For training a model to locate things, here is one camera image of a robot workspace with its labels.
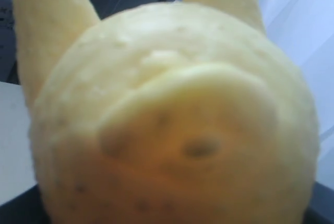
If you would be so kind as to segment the yellow rubber chicken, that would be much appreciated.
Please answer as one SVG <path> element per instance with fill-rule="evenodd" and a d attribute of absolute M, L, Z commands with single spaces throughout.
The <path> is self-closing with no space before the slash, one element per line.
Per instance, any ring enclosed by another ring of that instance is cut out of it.
<path fill-rule="evenodd" d="M 258 0 L 182 0 L 100 19 L 89 0 L 13 0 L 35 179 L 52 223 L 301 223 L 315 102 Z"/>

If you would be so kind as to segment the blue backdrop cloth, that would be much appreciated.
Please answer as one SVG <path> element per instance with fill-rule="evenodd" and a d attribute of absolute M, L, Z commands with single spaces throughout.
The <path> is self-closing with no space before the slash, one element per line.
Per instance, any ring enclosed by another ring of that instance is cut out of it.
<path fill-rule="evenodd" d="M 333 187 L 333 0 L 259 0 L 269 38 L 301 68 L 315 96 L 317 180 Z"/>

